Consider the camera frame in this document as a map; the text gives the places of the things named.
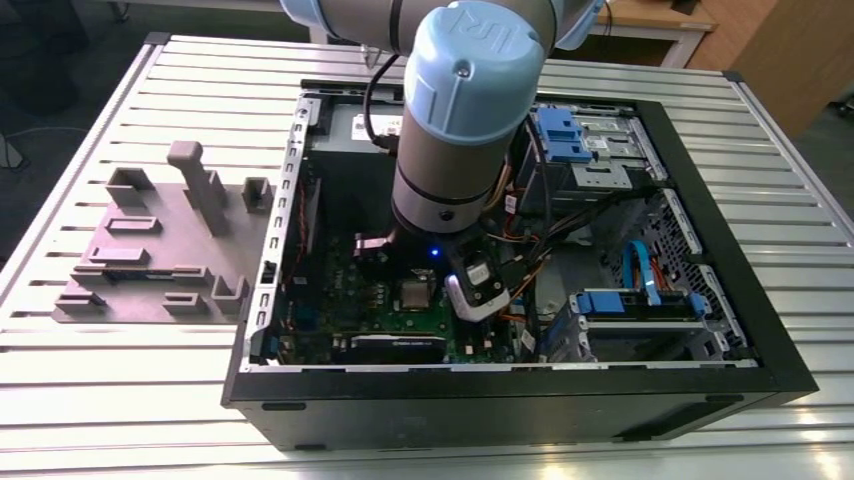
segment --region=blue cable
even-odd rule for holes
[[[655,273],[653,272],[653,262],[650,260],[650,252],[646,245],[639,240],[633,240],[623,250],[623,287],[635,288],[634,279],[631,278],[631,253],[638,254],[638,263],[641,264],[641,279],[643,280],[643,288],[650,298],[650,305],[661,305],[662,299],[658,296],[658,286],[655,285]]]

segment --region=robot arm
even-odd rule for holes
[[[605,0],[282,0],[294,20],[410,56],[395,215],[429,234],[478,221],[554,47],[577,48]]]

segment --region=green circuit board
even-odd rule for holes
[[[353,243],[330,240],[326,251],[324,289],[319,309],[299,302],[288,306],[287,323],[295,326],[296,358],[302,364],[330,362],[328,339],[355,335],[402,335],[441,337],[447,341],[449,363],[493,363],[491,348],[475,348],[458,343],[454,307],[441,279],[434,279],[434,294],[429,308],[407,311],[398,299],[399,285],[366,280],[353,261]]]

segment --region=motherboard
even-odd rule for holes
[[[282,361],[307,365],[513,362],[510,324],[461,320],[435,270],[413,269],[402,280],[367,278],[354,260],[355,243],[336,236],[323,248],[322,279],[304,279],[323,285],[319,300],[288,296],[278,343]]]

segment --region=open computer tower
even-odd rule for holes
[[[661,440],[817,390],[658,103],[537,98],[555,212],[626,194],[551,250],[531,293],[469,322],[441,266],[390,279],[389,259],[359,256],[393,223],[395,160],[365,136],[363,86],[303,88],[223,395],[276,448]],[[402,94],[373,100],[390,134]],[[546,201],[534,150],[519,135],[483,227],[507,262]]]

